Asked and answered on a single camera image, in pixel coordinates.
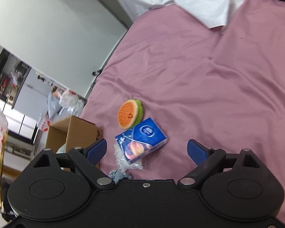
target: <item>pink fabric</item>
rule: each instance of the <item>pink fabric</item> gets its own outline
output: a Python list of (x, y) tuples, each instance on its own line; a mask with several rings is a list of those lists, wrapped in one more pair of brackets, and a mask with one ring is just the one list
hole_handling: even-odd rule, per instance
[[(82, 113), (104, 129), (105, 173), (116, 169), (116, 116), (129, 98), (169, 138), (135, 178), (179, 180), (196, 167), (186, 151), (196, 139), (228, 153), (251, 148), (285, 190), (285, 3), (246, 0), (223, 35), (176, 5), (139, 17)], [(278, 218), (285, 222), (285, 201)]]

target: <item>box flap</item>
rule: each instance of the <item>box flap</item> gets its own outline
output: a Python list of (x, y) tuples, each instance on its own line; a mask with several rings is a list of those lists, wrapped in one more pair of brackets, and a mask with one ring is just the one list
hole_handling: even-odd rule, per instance
[(66, 152), (76, 146), (88, 147), (96, 140), (102, 138), (102, 130), (93, 123), (72, 116), (66, 138)]
[(70, 120), (71, 120), (71, 116), (68, 116), (64, 119), (57, 121), (57, 122), (52, 122), (51, 127), (67, 133), (68, 129), (69, 129)]
[(51, 148), (54, 153), (57, 153), (58, 149), (66, 143), (67, 133), (62, 132), (52, 126), (49, 127), (47, 138), (46, 138), (46, 147)]

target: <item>black object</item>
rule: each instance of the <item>black object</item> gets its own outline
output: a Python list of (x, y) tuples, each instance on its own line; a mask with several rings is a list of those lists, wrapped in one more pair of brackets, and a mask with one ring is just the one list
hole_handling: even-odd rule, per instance
[[(8, 200), (18, 217), (6, 227), (285, 228), (275, 218), (283, 188), (251, 150), (227, 154), (189, 142), (188, 151), (205, 150), (206, 158), (177, 185), (173, 180), (114, 185), (81, 147), (67, 154), (45, 149), (9, 188)], [(99, 160), (104, 147), (104, 140), (98, 140), (88, 150), (94, 149)]]

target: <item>orange watermelon toy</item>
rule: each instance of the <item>orange watermelon toy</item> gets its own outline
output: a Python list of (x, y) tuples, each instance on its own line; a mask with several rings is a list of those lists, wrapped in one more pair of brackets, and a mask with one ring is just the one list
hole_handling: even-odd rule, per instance
[(123, 129), (139, 124), (143, 119), (143, 105), (140, 100), (129, 99), (119, 109), (117, 120)]

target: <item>tissue pack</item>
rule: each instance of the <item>tissue pack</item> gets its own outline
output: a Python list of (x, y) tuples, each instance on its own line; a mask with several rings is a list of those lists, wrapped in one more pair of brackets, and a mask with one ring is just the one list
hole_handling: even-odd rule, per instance
[(129, 164), (162, 147), (167, 137), (148, 118), (115, 137)]

